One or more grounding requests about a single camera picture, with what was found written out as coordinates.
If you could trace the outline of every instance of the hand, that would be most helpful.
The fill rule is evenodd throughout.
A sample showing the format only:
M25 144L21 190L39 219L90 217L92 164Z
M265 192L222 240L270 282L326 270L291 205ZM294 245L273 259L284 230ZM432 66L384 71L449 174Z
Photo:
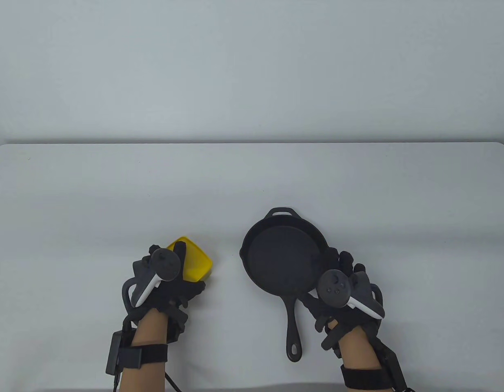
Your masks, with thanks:
M159 249L159 246L153 245L149 250L149 256L144 256L137 268L149 268L151 255ZM176 278L171 281L161 281L158 287L155 287L145 302L138 307L128 307L127 313L129 319L137 323L147 312L153 308L168 316L167 343L175 342L179 334L184 332L185 323L188 315L179 309L188 307L188 301L199 295L205 289L205 282L187 282L183 280L183 269L185 256L187 254L187 245L183 241L178 241L174 245L173 252L179 257L181 268Z
M328 248L322 255L322 262L326 269L337 269L342 271L351 280L353 285L356 284L358 273L366 273L364 265L358 263L353 266L353 257L348 252L337 253L337 249ZM375 298L382 305L382 294L379 287L371 284L371 289L375 293ZM367 315L361 310L349 306L335 308L325 304L320 298L315 298L309 293L300 295L299 300L308 308L312 316L315 317L315 329L322 332L326 329L328 336L323 340L321 347L325 350L334 348L337 356L341 356L338 349L338 341L346 334L351 332L355 327L360 326L367 334L368 338L377 336L380 321Z

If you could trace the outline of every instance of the yellow plastic container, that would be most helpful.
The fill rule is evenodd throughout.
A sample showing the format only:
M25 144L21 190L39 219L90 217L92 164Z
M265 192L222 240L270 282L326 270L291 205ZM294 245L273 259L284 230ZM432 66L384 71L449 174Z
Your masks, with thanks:
M210 276L212 271L212 260L199 246L190 241L187 237L181 237L171 243L167 249L173 250L178 241L183 241L187 245L187 255L183 269L183 279L188 282L204 281Z

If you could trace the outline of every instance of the wrist strap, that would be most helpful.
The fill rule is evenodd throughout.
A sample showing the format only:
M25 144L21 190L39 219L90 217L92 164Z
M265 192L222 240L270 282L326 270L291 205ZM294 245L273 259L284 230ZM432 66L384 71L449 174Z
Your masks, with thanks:
M166 362L168 345L138 345L121 347L118 354L118 366L140 369L146 363Z
M391 380L384 369L359 370L341 366L344 384L351 390L388 390Z

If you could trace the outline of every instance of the black cable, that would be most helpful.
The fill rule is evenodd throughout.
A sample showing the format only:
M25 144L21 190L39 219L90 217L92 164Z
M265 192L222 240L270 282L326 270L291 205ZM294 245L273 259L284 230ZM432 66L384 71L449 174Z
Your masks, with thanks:
M114 390L113 392L116 392L117 388L118 388L118 384L120 382L120 374L119 373L116 373L114 375Z
M168 375L168 373L165 373L164 374L164 377L166 379L166 381L168 381L168 383L172 386L172 388L174 388L175 392L181 392L181 390L179 389L179 387L175 384L174 381L172 381L172 379L170 378L170 376Z

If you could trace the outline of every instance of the wrist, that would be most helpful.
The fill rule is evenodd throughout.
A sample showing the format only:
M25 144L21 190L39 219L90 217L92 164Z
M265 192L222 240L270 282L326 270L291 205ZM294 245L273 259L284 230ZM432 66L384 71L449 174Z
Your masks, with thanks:
M334 329L339 323L336 320L332 320L328 323L328 328ZM345 334L340 340L339 340L339 345L341 343L353 341L358 342L358 341L368 341L368 337L366 336L366 332L364 332L364 329L360 325L352 329L350 332Z
M168 316L151 309L138 323L132 345L156 345L167 342Z

